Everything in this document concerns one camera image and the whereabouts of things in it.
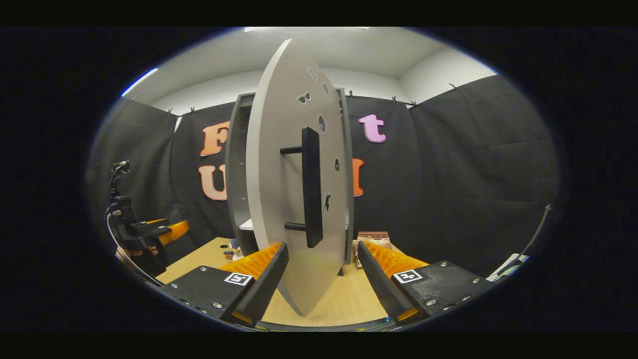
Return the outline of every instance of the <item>wooden table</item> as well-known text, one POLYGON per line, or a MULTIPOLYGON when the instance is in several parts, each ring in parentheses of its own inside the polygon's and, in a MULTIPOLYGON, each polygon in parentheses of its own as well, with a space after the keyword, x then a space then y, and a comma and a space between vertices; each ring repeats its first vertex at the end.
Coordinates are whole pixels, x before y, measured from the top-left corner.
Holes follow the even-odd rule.
MULTIPOLYGON (((232 262, 223 254, 229 247, 230 239, 215 238, 171 264, 157 279, 169 283, 201 265, 220 268, 232 262)), ((392 248, 402 253, 395 246, 392 248)), ((339 326, 385 317, 386 311, 372 290, 363 268, 357 267, 353 256, 351 263, 343 266, 343 276, 334 279, 326 294, 306 317, 298 316, 276 290, 262 321, 290 326, 339 326)))

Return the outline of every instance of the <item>orange gripper pad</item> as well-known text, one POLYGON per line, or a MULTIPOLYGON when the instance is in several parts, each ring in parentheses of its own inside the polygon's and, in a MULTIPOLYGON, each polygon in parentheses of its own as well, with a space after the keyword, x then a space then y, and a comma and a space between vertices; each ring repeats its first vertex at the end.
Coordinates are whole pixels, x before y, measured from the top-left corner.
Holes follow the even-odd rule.
POLYGON ((146 224, 151 224, 151 223, 155 223, 155 222, 159 222, 160 220, 164 220, 166 218, 160 218, 160 219, 156 219, 156 220, 148 220, 146 221, 146 224))
POLYGON ((158 237, 163 246, 173 243, 179 237, 183 236, 184 233, 188 232, 188 221, 183 220, 182 222, 170 225, 168 228, 170 228, 170 232, 164 233, 158 237))
POLYGON ((221 267, 220 270, 252 275, 255 280, 258 280, 259 276, 263 273, 272 258, 275 256, 275 253, 277 253, 279 247, 281 247, 281 243, 271 245, 266 249, 243 257, 238 261, 228 263, 221 267))
POLYGON ((361 243, 363 243, 370 253, 372 253, 372 256, 376 259, 376 262, 389 279, 391 279, 392 275, 395 273, 429 266, 428 263, 406 256, 405 254, 395 252, 391 249, 383 248, 368 241, 359 242, 359 244, 361 243))

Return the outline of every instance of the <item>pink letter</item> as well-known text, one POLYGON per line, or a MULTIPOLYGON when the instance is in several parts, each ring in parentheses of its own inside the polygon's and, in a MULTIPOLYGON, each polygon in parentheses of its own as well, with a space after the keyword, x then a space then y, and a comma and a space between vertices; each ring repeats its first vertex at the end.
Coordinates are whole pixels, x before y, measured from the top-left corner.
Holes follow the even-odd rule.
POLYGON ((385 141, 385 135, 379 134, 379 126, 383 126, 383 121, 377 119, 375 115, 368 115, 360 118, 359 123, 363 123, 363 129, 370 142, 381 143, 385 141))

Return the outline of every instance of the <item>door handle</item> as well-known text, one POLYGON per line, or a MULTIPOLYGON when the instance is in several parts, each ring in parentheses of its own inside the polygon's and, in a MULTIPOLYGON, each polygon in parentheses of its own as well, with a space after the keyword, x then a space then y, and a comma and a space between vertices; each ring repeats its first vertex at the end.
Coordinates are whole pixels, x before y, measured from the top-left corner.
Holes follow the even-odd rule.
POLYGON ((308 248, 314 248, 323 239, 319 134, 310 127, 304 127, 301 129, 301 146, 282 147, 279 152, 282 155, 301 153, 306 221, 305 224, 286 222, 284 228, 306 232, 308 248))

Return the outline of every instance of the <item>black curtain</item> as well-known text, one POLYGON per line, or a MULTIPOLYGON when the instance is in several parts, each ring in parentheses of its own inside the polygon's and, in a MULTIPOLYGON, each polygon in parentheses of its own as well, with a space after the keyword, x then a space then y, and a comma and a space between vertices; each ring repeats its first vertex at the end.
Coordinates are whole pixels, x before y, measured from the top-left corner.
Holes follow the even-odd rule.
POLYGON ((558 190, 556 149, 502 76, 410 109, 422 163, 421 240, 408 253, 490 275, 533 236, 558 190))
POLYGON ((215 166, 212 176, 216 190, 224 189, 224 179, 220 165, 225 162, 225 143, 218 142, 221 151, 202 156, 204 148, 204 128, 230 121, 235 103, 224 103, 182 116, 175 132, 171 156, 171 178, 177 198, 189 213, 194 214, 193 233, 198 245, 203 245, 215 237, 233 238, 235 236, 226 201, 208 198, 202 188, 199 168, 205 165, 215 166))
MULTIPOLYGON (((175 196, 170 178, 170 157, 177 116, 126 98, 106 116, 96 135, 86 172, 91 218, 107 248, 115 252, 104 223, 110 204, 108 181, 112 164, 130 161, 130 172, 119 182, 122 195, 131 197, 138 220, 189 219, 175 196)), ((197 248, 187 233, 166 247, 160 260, 170 264, 197 248)))
POLYGON ((355 235, 359 231, 387 231, 401 250, 419 241, 421 161, 410 113, 403 103, 379 98, 346 97, 352 134, 352 157, 359 169, 361 196, 355 197, 355 235), (360 118, 375 115, 383 121, 381 143, 370 141, 360 118))

